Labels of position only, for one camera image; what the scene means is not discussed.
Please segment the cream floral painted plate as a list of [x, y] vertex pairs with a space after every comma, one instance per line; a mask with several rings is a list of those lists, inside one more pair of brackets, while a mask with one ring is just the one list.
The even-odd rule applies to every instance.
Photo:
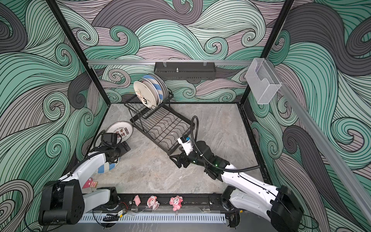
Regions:
[[154, 108], [157, 105], [155, 96], [151, 90], [140, 81], [135, 81], [133, 84], [137, 97], [141, 100], [142, 104], [147, 108]]

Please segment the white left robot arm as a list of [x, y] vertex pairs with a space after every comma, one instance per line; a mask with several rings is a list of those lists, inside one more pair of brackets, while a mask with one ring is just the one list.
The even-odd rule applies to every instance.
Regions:
[[49, 181], [41, 191], [38, 222], [42, 226], [74, 225], [97, 207], [116, 210], [119, 196], [115, 187], [102, 187], [84, 194], [82, 189], [91, 176], [106, 162], [114, 163], [130, 150], [127, 142], [113, 147], [95, 148], [88, 157], [56, 181]]

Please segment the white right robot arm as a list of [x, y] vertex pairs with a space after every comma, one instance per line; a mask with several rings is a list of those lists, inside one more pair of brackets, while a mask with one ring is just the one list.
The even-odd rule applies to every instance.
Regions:
[[196, 152], [171, 155], [178, 168], [190, 164], [202, 166], [212, 179], [224, 182], [224, 207], [242, 209], [254, 213], [271, 223], [278, 232], [297, 232], [304, 210], [298, 198], [287, 186], [276, 187], [252, 176], [238, 172], [227, 160], [211, 155], [200, 156]]

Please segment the blue striped plate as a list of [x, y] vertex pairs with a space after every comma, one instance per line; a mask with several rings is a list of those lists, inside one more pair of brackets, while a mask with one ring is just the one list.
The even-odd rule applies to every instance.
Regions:
[[106, 162], [105, 164], [103, 164], [102, 166], [100, 166], [96, 173], [97, 174], [104, 174], [104, 173], [107, 173], [113, 169], [116, 168], [116, 166], [118, 165], [118, 162], [116, 163], [109, 163], [109, 162]]
[[148, 80], [155, 87], [159, 96], [159, 104], [161, 104], [164, 100], [164, 91], [162, 86], [160, 85], [160, 82], [152, 75], [145, 75], [144, 79]]

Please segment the white plate green red rim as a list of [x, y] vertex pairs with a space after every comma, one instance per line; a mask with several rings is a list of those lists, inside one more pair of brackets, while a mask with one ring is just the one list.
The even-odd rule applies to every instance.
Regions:
[[155, 98], [156, 106], [158, 106], [159, 105], [159, 94], [158, 94], [155, 86], [151, 82], [149, 82], [148, 80], [144, 80], [144, 81], [142, 81], [142, 83], [145, 84], [149, 88], [149, 90], [151, 91], [151, 93], [153, 94], [153, 96]]

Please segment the white plate red Chinese characters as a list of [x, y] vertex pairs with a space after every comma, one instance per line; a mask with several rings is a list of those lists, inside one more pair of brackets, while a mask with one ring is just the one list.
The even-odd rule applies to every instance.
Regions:
[[106, 131], [107, 133], [117, 133], [121, 136], [121, 141], [127, 141], [133, 134], [133, 126], [126, 121], [119, 121], [112, 124]]

